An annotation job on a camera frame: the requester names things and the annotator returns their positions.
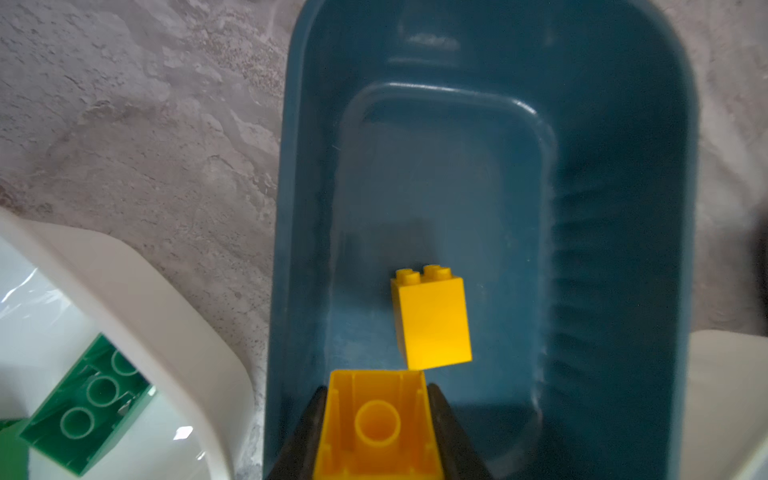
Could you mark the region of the long dark green brick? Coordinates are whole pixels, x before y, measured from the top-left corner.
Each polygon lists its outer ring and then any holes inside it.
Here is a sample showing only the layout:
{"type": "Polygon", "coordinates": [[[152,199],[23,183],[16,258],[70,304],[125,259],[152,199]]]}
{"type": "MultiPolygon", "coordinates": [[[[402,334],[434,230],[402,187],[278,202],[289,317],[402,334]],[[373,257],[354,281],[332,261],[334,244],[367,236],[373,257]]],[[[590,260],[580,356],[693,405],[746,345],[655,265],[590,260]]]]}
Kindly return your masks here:
{"type": "Polygon", "coordinates": [[[107,337],[88,346],[19,438],[81,477],[111,451],[151,400],[152,384],[107,337]]]}

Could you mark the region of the green square brick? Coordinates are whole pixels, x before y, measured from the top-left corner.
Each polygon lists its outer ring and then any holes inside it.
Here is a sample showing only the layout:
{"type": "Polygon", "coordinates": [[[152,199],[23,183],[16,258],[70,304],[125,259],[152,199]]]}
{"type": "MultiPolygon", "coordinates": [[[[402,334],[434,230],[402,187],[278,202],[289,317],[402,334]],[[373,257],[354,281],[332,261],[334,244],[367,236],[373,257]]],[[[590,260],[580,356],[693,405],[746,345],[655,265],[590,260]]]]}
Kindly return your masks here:
{"type": "Polygon", "coordinates": [[[19,432],[24,429],[26,422],[26,419],[1,421],[1,480],[28,479],[29,447],[19,437],[19,432]]]}

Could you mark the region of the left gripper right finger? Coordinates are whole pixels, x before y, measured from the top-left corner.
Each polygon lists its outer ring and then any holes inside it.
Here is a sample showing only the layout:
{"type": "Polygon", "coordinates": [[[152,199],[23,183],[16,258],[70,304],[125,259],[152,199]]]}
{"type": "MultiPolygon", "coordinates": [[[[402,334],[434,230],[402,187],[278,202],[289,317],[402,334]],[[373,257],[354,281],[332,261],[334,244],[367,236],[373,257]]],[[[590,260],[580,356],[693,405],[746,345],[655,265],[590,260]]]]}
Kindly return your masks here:
{"type": "Polygon", "coordinates": [[[474,449],[441,389],[437,384],[430,383],[427,392],[444,478],[492,479],[493,476],[474,449]]]}

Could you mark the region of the yellow brick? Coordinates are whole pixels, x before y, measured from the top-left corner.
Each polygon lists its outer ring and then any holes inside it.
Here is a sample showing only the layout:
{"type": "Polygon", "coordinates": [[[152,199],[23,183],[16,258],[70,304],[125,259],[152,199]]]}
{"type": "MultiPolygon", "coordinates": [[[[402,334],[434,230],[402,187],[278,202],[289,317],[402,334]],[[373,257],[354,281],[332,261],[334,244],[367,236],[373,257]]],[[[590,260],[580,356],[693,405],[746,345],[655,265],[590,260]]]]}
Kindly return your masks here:
{"type": "Polygon", "coordinates": [[[332,372],[313,477],[443,479],[424,373],[332,372]]]}
{"type": "Polygon", "coordinates": [[[398,348],[410,370],[473,359],[463,279],[450,268],[399,269],[390,280],[398,348]]]}

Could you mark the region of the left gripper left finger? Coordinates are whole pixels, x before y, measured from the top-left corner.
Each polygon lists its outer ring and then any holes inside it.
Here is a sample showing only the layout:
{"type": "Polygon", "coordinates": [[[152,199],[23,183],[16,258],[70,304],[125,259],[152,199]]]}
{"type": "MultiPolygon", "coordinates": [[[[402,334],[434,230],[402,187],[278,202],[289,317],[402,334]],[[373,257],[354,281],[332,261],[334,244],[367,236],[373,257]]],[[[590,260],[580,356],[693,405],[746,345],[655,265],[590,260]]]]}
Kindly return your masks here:
{"type": "Polygon", "coordinates": [[[267,480],[313,478],[327,396],[327,386],[320,386],[315,391],[293,434],[281,448],[267,480]]]}

